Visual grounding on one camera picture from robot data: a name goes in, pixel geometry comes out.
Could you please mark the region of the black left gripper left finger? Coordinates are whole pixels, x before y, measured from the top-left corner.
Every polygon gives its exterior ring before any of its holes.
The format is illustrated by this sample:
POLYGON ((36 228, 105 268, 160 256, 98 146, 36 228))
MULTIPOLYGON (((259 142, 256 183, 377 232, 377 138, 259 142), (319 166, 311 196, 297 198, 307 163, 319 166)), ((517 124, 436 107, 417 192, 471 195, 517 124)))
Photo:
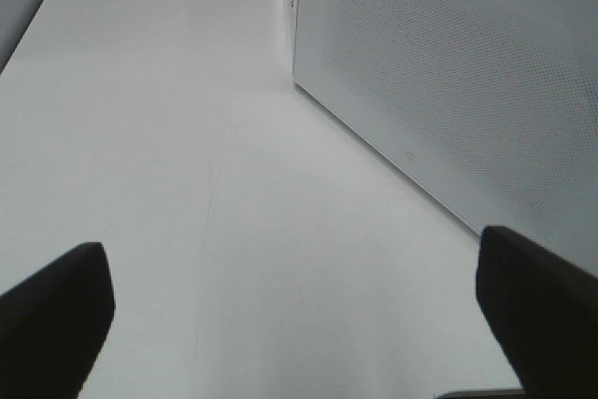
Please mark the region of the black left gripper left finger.
POLYGON ((114 319, 104 246, 80 244, 1 296, 1 395, 76 398, 114 319))

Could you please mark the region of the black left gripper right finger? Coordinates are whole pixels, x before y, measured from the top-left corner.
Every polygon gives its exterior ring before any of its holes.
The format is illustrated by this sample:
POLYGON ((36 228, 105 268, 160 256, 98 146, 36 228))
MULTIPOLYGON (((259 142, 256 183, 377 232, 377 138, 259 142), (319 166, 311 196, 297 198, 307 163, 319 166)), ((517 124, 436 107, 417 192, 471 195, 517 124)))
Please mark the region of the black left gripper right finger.
POLYGON ((476 298, 527 397, 596 397, 595 276, 507 227, 488 226, 476 298))

